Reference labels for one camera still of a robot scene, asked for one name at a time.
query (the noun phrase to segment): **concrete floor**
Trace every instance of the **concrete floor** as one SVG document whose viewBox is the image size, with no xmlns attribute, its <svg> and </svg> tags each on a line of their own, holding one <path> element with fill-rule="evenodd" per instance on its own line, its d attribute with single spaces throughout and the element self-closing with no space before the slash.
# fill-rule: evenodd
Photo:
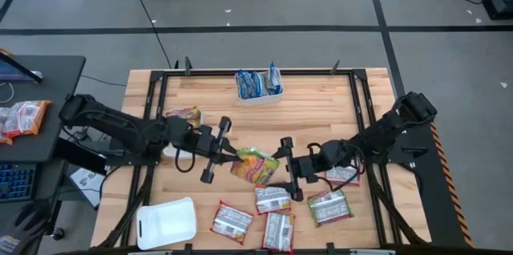
<svg viewBox="0 0 513 255">
<path fill-rule="evenodd" d="M 143 0 L 157 27 L 377 26 L 372 0 Z M 388 26 L 495 26 L 482 6 L 463 0 L 381 0 Z M 150 27 L 139 0 L 14 0 L 5 29 Z M 379 32 L 161 34 L 172 62 L 195 67 L 388 67 Z M 437 126 L 475 247 L 513 249 L 509 185 L 513 121 L 513 32 L 392 33 L 407 91 L 437 107 Z M 0 35 L 0 46 L 24 55 L 84 55 L 85 75 L 125 83 L 131 69 L 165 68 L 153 34 Z M 106 76 L 105 70 L 114 70 Z M 507 83 L 504 88 L 500 83 Z M 77 92 L 120 108 L 124 89 L 81 79 Z M 63 206 L 67 238 L 45 240 L 41 254 L 85 249 L 95 223 L 86 203 Z"/>
</svg>

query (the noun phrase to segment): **white bin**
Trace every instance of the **white bin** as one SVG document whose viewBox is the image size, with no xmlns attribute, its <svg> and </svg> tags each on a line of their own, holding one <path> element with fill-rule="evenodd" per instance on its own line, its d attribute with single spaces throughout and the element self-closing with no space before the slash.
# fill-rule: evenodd
<svg viewBox="0 0 513 255">
<path fill-rule="evenodd" d="M 285 91 L 285 86 L 283 85 L 283 82 L 281 81 L 281 73 L 280 73 L 280 70 L 275 67 L 274 70 L 277 72 L 278 74 L 278 80 L 280 81 L 280 85 L 281 85 L 281 89 L 280 89 L 280 93 L 277 94 L 277 95 L 266 95 L 266 96 L 263 96 L 263 97 L 258 97 L 258 98 L 252 98 L 252 99 L 242 99 L 240 96 L 239 96 L 239 89 L 238 89 L 238 86 L 237 86 L 237 82 L 236 82 L 236 75 L 234 75 L 234 79 L 235 79 L 235 89 L 237 90 L 237 98 L 239 98 L 239 104 L 243 107 L 251 107 L 251 106 L 258 106 L 258 105 L 262 105 L 262 104 L 267 104 L 267 103 L 278 103 L 281 99 L 281 96 L 283 95 L 283 92 Z"/>
</svg>

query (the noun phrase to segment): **white plastic tray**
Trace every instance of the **white plastic tray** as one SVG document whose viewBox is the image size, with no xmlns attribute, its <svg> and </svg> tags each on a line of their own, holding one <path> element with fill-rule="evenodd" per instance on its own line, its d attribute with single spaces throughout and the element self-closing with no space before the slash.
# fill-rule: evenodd
<svg viewBox="0 0 513 255">
<path fill-rule="evenodd" d="M 142 250 L 191 240 L 196 233 L 196 212 L 189 197 L 137 210 L 137 246 Z"/>
<path fill-rule="evenodd" d="M 267 104 L 267 103 L 278 103 L 281 99 L 281 96 L 283 95 L 284 91 L 285 91 L 285 87 L 283 85 L 283 82 L 281 81 L 281 73 L 280 73 L 280 69 L 278 69 L 277 67 L 274 68 L 278 74 L 278 80 L 280 81 L 280 85 L 281 85 L 281 91 L 279 94 L 277 95 L 266 95 L 266 96 L 263 96 L 263 97 L 258 97 L 258 98 L 252 98 L 252 99 L 242 99 L 240 96 L 239 96 L 239 91 L 237 91 L 237 98 L 239 98 L 239 103 L 241 106 L 243 107 L 251 107 L 251 106 L 258 106 L 258 105 L 261 105 L 261 104 Z M 238 90 L 238 86 L 236 85 L 237 82 L 236 82 L 236 75 L 234 76 L 235 78 L 235 89 Z"/>
</svg>

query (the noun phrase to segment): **wooden table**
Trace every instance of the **wooden table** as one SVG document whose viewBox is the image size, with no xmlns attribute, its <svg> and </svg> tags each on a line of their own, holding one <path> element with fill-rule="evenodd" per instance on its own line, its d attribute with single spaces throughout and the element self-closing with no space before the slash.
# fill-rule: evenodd
<svg viewBox="0 0 513 255">
<path fill-rule="evenodd" d="M 394 103 L 388 71 L 385 68 L 366 69 L 376 116 L 389 111 Z M 142 116 L 147 86 L 151 71 L 132 71 L 128 80 L 122 111 Z M 233 77 L 173 77 L 168 82 L 165 109 L 171 107 L 198 106 L 204 112 L 204 123 L 214 127 L 221 116 L 232 120 L 228 138 L 236 148 L 257 147 L 267 153 L 274 153 L 280 145 L 280 138 L 291 136 L 295 156 L 307 154 L 306 145 L 312 142 L 350 138 L 357 133 L 349 80 L 340 76 L 284 76 L 285 93 L 279 103 L 257 107 L 237 105 Z M 362 86 L 358 84 L 360 100 L 363 103 Z M 154 102 L 159 92 L 156 90 Z M 369 120 L 364 112 L 366 125 Z M 150 204 L 160 204 L 189 196 L 194 200 L 199 232 L 192 240 L 162 249 L 182 249 L 184 243 L 193 243 L 194 249 L 257 249 L 265 230 L 265 216 L 256 216 L 249 227 L 244 246 L 209 231 L 214 214 L 223 200 L 240 210 L 256 213 L 254 186 L 229 173 L 231 164 L 217 167 L 212 184 L 200 182 L 200 174 L 207 163 L 198 159 L 196 166 L 188 174 L 179 173 L 171 158 L 163 157 L 156 168 L 153 179 Z M 182 161 L 186 168 L 189 160 Z M 424 240 L 430 240 L 418 187 L 412 173 L 389 165 L 388 173 L 395 204 Z M 122 167 L 112 174 L 104 185 L 102 203 L 99 207 L 91 245 L 103 241 L 123 215 L 127 206 L 132 167 Z M 282 163 L 272 182 L 287 180 L 285 163 Z M 306 184 L 300 182 L 305 198 L 327 190 L 323 182 Z M 325 249 L 326 242 L 333 242 L 336 248 L 378 247 L 370 191 L 366 176 L 362 176 L 359 187 L 344 187 L 349 206 L 355 217 L 324 225 L 318 229 L 306 200 L 294 202 L 292 213 L 296 216 L 294 226 L 295 249 Z M 392 234 L 386 210 L 382 208 L 386 235 L 391 241 Z M 131 229 L 131 243 L 135 243 Z"/>
</svg>

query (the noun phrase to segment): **colorful snack bag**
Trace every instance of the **colorful snack bag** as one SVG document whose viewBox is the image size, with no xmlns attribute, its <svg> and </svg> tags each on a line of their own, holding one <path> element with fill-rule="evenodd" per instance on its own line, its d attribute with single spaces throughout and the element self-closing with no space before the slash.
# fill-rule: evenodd
<svg viewBox="0 0 513 255">
<path fill-rule="evenodd" d="M 3 135 L 3 127 L 6 124 L 9 112 L 10 107 L 0 107 L 0 143 L 13 144 L 13 141 L 10 138 Z"/>
<path fill-rule="evenodd" d="M 342 190 L 320 192 L 311 196 L 308 198 L 308 206 L 315 220 L 315 227 L 354 217 Z"/>
<path fill-rule="evenodd" d="M 355 167 L 333 167 L 326 172 L 326 179 L 334 184 L 342 184 L 347 180 L 351 179 L 358 170 Z M 360 185 L 360 174 L 352 179 L 348 184 L 348 186 L 359 186 Z"/>
<path fill-rule="evenodd" d="M 267 213 L 262 249 L 293 253 L 294 215 Z"/>
<path fill-rule="evenodd" d="M 290 210 L 290 196 L 287 190 L 278 187 L 255 187 L 256 210 L 258 215 L 280 210 Z"/>
<path fill-rule="evenodd" d="M 269 95 L 267 91 L 267 86 L 265 83 L 265 77 L 261 73 L 257 73 L 256 71 L 251 72 L 251 80 L 253 82 L 253 88 L 255 91 L 255 98 Z"/>
<path fill-rule="evenodd" d="M 239 97 L 241 99 L 251 99 L 254 98 L 254 88 L 253 82 L 251 80 L 251 75 L 247 71 L 239 70 L 236 75 L 236 84 L 237 89 L 239 90 Z"/>
<path fill-rule="evenodd" d="M 269 72 L 267 74 L 267 91 L 270 95 L 277 95 L 281 93 L 280 77 L 274 63 L 269 66 Z"/>
<path fill-rule="evenodd" d="M 232 208 L 223 201 L 219 203 L 220 206 L 217 209 L 210 231 L 221 234 L 243 245 L 244 237 L 248 232 L 248 227 L 254 215 Z"/>
<path fill-rule="evenodd" d="M 233 162 L 230 172 L 253 184 L 267 184 L 280 162 L 271 156 L 259 152 L 256 148 L 241 148 L 237 155 L 242 162 Z"/>
<path fill-rule="evenodd" d="M 11 107 L 3 135 L 12 139 L 20 135 L 37 135 L 42 118 L 50 101 L 26 101 L 15 103 Z"/>
<path fill-rule="evenodd" d="M 182 119 L 186 119 L 193 128 L 201 126 L 201 111 L 198 107 L 176 107 L 166 112 L 166 117 L 176 115 Z"/>
</svg>

